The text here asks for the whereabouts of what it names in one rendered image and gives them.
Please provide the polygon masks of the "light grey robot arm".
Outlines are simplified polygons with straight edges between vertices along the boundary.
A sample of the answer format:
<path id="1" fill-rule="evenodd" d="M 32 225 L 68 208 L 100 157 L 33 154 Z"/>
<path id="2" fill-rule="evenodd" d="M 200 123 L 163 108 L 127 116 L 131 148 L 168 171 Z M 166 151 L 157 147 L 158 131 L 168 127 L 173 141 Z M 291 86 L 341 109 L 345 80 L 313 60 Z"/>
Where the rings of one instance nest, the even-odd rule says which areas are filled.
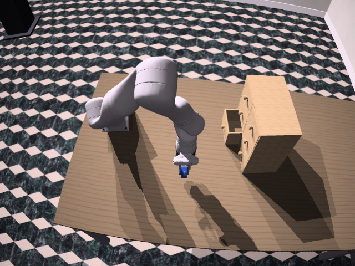
<path id="1" fill-rule="evenodd" d="M 177 84 L 178 69 L 174 61 L 166 57 L 146 59 L 104 98 L 93 98 L 86 103 L 88 124 L 92 129 L 118 127 L 124 117 L 141 106 L 173 121 L 178 144 L 185 149 L 192 148 L 205 127 L 205 120 L 187 100 L 176 96 Z"/>

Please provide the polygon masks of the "blue nine-volt battery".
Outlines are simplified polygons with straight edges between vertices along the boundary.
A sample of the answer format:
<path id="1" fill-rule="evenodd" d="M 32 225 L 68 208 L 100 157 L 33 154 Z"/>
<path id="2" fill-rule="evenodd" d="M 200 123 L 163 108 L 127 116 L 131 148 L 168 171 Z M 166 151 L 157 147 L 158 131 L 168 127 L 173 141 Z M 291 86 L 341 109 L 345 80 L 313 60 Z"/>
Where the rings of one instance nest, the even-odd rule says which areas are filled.
<path id="1" fill-rule="evenodd" d="M 181 167 L 181 178 L 187 178 L 187 167 Z"/>

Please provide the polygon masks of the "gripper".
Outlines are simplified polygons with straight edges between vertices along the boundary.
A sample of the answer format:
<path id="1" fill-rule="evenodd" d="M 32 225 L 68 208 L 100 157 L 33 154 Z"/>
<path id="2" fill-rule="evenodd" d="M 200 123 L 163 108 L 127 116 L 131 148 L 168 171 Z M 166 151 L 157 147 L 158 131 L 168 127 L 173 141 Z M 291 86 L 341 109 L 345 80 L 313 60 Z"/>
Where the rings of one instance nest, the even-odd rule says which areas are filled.
<path id="1" fill-rule="evenodd" d="M 175 165 L 197 165 L 199 163 L 199 159 L 195 156 L 197 143 L 192 148 L 185 149 L 178 144 L 178 141 L 176 141 L 175 148 L 176 157 L 173 160 Z M 187 175 L 189 175 L 190 169 L 191 166 L 187 166 Z"/>

